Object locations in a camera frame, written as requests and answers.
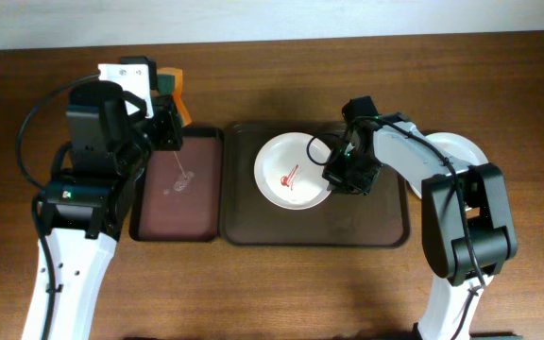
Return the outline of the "green and orange sponge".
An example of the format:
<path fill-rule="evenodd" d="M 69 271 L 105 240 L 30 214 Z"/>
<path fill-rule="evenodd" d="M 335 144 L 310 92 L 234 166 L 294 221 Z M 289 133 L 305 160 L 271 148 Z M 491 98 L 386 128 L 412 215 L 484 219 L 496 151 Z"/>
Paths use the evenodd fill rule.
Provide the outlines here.
<path fill-rule="evenodd" d="M 181 98 L 183 92 L 183 71 L 179 68 L 163 67 L 157 70 L 158 92 L 170 95 L 177 107 L 181 125 L 187 127 L 193 120 Z"/>

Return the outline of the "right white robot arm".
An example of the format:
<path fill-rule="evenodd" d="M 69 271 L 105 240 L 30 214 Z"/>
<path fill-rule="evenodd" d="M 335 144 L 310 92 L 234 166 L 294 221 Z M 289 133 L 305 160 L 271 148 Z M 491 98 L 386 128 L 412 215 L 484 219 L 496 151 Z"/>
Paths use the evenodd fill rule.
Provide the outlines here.
<path fill-rule="evenodd" d="M 382 166 L 421 194 L 422 248 L 433 271 L 417 339 L 469 339 L 486 287 L 518 251 L 502 170 L 458 159 L 423 136 L 397 112 L 344 116 L 346 128 L 323 177 L 340 190 L 367 194 Z"/>

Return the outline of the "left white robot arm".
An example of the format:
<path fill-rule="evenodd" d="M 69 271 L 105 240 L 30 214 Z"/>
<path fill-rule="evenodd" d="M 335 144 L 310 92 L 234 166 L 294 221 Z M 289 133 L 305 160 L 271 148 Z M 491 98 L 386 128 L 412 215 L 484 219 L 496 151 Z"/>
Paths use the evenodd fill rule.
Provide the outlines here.
<path fill-rule="evenodd" d="M 136 182 L 157 150 L 179 150 L 188 122 L 173 76 L 146 94 L 95 75 L 64 85 L 70 141 L 31 200 L 38 272 L 24 339 L 86 339 Z"/>

